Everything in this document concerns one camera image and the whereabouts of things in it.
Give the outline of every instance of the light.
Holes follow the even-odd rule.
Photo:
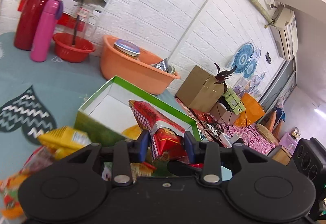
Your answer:
[[[323,111],[321,111],[321,110],[315,108],[315,112],[316,112],[317,114],[321,115],[323,118],[326,119],[326,113],[324,113]]]

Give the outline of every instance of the black speaker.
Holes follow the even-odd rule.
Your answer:
[[[322,201],[326,198],[326,149],[315,138],[300,139],[291,162],[294,162],[298,171],[306,175],[316,188],[316,201],[309,214],[316,220],[324,209]]]

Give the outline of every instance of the red bottle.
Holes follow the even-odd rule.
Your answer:
[[[14,40],[16,48],[31,50],[37,25],[47,1],[27,0],[25,2]]]

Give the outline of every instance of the pink water bottle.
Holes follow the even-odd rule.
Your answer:
[[[31,60],[35,62],[46,61],[53,32],[62,15],[62,11],[63,3],[61,0],[48,0],[45,4],[33,40],[32,51],[30,54]]]

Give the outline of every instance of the woven cushion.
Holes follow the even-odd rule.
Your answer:
[[[271,144],[277,144],[278,145],[278,141],[277,139],[273,136],[273,134],[267,129],[265,128],[263,125],[261,124],[257,124],[256,125],[257,131],[258,133],[264,138],[266,139],[269,143]]]

